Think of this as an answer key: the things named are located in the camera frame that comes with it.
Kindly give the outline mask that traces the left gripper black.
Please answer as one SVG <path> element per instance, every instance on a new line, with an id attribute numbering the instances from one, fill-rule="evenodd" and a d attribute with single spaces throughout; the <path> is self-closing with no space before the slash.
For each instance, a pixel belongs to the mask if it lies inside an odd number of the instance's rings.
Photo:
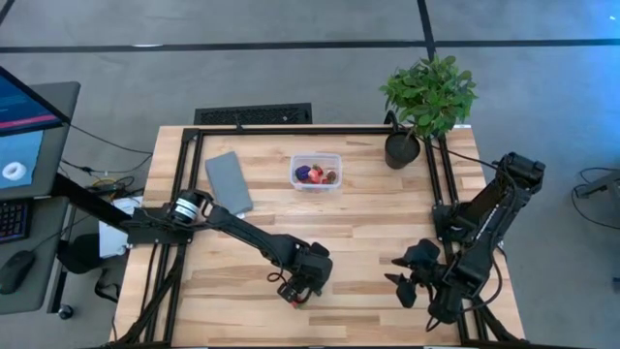
<path id="1" fill-rule="evenodd" d="M 299 247 L 292 261 L 286 266 L 291 277 L 281 283 L 277 294 L 284 300 L 307 301 L 312 293 L 320 294 L 333 268 L 329 256 L 327 248 L 318 242 Z"/>

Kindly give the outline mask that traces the grey computer desk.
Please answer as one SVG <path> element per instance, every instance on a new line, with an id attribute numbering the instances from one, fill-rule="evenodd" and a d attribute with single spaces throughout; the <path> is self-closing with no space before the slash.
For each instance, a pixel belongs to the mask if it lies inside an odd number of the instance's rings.
<path id="1" fill-rule="evenodd" d="M 68 133 L 67 126 L 44 131 L 32 184 L 0 189 L 0 203 L 21 199 L 32 201 L 29 237 L 0 243 L 0 267 L 18 251 L 32 250 L 35 255 L 33 267 L 18 289 L 12 294 L 0 295 L 0 315 L 36 311 L 44 303 L 59 232 L 69 205 L 67 198 L 51 195 Z"/>

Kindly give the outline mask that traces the green plant in black pot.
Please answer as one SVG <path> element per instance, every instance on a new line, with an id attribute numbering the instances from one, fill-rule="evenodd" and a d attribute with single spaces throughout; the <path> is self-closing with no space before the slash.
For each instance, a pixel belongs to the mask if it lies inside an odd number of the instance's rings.
<path id="1" fill-rule="evenodd" d="M 379 87 L 385 95 L 385 110 L 395 112 L 402 130 L 390 133 L 385 143 L 385 161 L 395 170 L 416 160 L 420 142 L 443 136 L 466 121 L 478 95 L 469 70 L 456 65 L 448 55 L 422 58 L 408 69 L 397 69 Z"/>

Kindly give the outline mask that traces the grey metal floor stand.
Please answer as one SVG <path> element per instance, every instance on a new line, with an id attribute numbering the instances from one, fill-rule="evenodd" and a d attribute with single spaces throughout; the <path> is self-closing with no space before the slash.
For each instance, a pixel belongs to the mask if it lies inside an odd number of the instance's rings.
<path id="1" fill-rule="evenodd" d="M 620 170 L 611 171 L 609 174 L 577 188 L 576 195 L 578 198 L 588 198 L 600 191 L 607 191 L 612 198 L 620 199 Z"/>

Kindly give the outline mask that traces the black aluminium rig frame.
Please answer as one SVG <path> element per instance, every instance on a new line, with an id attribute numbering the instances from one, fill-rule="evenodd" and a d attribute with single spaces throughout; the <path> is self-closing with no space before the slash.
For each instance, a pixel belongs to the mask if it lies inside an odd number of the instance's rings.
<path id="1" fill-rule="evenodd" d="M 463 326 L 428 331 L 426 292 L 419 290 L 406 309 L 385 278 L 396 272 L 392 259 L 435 236 L 433 181 L 453 178 L 460 199 L 485 186 L 473 131 L 449 132 L 448 163 L 429 167 L 419 157 L 401 170 L 385 163 L 388 132 L 385 125 L 206 129 L 203 159 L 238 156 L 254 204 L 246 220 L 272 234 L 321 243 L 334 268 L 323 293 L 295 309 L 267 280 L 271 266 L 256 249 L 215 231 L 197 233 L 186 251 L 171 346 L 451 346 L 463 334 L 488 333 L 476 312 L 465 315 Z M 293 189 L 290 162 L 301 153 L 340 155 L 340 187 Z"/>

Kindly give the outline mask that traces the computer monitor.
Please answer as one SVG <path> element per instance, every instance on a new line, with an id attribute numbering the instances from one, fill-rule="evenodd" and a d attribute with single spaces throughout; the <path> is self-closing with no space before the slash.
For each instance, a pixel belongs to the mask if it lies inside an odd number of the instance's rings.
<path id="1" fill-rule="evenodd" d="M 29 186 L 43 132 L 70 128 L 80 84 L 30 87 L 0 66 L 0 189 Z"/>

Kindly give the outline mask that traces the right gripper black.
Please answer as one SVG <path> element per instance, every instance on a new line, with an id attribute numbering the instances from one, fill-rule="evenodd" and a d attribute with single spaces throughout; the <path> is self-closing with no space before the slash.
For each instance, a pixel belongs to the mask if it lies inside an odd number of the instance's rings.
<path id="1" fill-rule="evenodd" d="M 391 262 L 411 271 L 409 277 L 403 274 L 386 273 L 385 278 L 397 285 L 396 296 L 401 305 L 411 308 L 417 298 L 415 288 L 422 285 L 431 296 L 430 308 L 453 308 L 453 292 L 444 281 L 448 269 L 438 262 L 440 249 L 435 243 L 423 238 L 418 244 L 407 248 L 405 254 Z"/>

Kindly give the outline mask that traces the clear plastic tupperware container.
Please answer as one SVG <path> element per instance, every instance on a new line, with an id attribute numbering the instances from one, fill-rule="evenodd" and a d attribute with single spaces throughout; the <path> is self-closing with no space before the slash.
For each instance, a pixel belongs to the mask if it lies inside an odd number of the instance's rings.
<path id="1" fill-rule="evenodd" d="M 323 170 L 323 175 L 318 175 L 311 170 L 309 177 L 316 176 L 321 179 L 320 184 L 311 184 L 309 178 L 305 182 L 300 182 L 295 178 L 295 169 L 300 166 L 309 166 L 312 168 L 314 164 L 319 165 Z M 337 179 L 333 184 L 322 184 L 323 178 L 329 171 L 337 173 Z M 320 190 L 319 193 L 327 193 L 336 191 L 342 184 L 343 167 L 341 156 L 335 153 L 301 153 L 291 158 L 290 162 L 290 183 L 293 189 L 297 191 L 311 192 L 313 188 Z"/>

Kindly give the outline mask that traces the black perforated floor grille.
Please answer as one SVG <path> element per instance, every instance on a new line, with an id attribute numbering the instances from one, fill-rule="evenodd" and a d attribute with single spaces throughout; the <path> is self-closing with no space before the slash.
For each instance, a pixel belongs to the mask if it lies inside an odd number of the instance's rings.
<path id="1" fill-rule="evenodd" d="M 195 109 L 195 125 L 312 124 L 310 103 Z"/>

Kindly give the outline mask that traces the black stool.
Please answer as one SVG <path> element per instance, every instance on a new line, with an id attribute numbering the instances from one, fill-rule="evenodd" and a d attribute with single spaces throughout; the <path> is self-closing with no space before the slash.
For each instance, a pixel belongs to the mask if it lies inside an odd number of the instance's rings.
<path id="1" fill-rule="evenodd" d="M 56 257 L 66 270 L 75 274 L 87 273 L 104 263 L 97 234 L 78 236 L 73 241 L 60 240 Z"/>

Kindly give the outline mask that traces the black keyboard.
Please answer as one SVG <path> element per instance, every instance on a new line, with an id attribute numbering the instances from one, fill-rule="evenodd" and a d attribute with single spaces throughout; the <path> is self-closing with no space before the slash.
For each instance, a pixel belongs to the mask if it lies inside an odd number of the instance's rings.
<path id="1" fill-rule="evenodd" d="M 31 213 L 30 199 L 0 202 L 0 244 L 28 238 Z"/>

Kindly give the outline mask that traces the black computer mouse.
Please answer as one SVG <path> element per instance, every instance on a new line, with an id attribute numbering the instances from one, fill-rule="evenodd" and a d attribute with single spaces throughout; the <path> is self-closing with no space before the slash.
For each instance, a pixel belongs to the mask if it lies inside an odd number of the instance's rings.
<path id="1" fill-rule="evenodd" d="M 30 250 L 16 252 L 0 267 L 0 295 L 13 294 L 31 270 L 36 255 Z"/>

